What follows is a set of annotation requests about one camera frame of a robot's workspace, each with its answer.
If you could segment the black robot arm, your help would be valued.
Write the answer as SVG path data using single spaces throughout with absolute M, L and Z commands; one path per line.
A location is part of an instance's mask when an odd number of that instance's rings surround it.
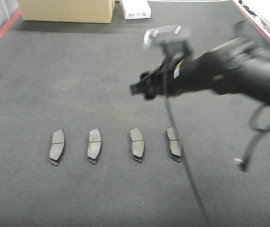
M 162 64 L 143 72 L 131 93 L 146 99 L 212 90 L 219 95 L 244 94 L 270 106 L 270 45 L 247 20 L 234 26 L 231 40 L 195 55 L 188 44 L 191 30 L 180 25 L 146 31 L 145 48 L 161 47 Z

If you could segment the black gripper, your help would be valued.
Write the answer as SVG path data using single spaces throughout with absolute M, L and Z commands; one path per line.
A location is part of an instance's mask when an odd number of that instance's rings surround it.
M 219 95 L 234 93 L 234 79 L 226 53 L 205 52 L 198 58 L 178 59 L 166 76 L 168 95 L 211 89 Z M 143 94 L 154 99 L 155 91 L 150 72 L 143 72 L 139 82 L 130 85 L 131 95 Z

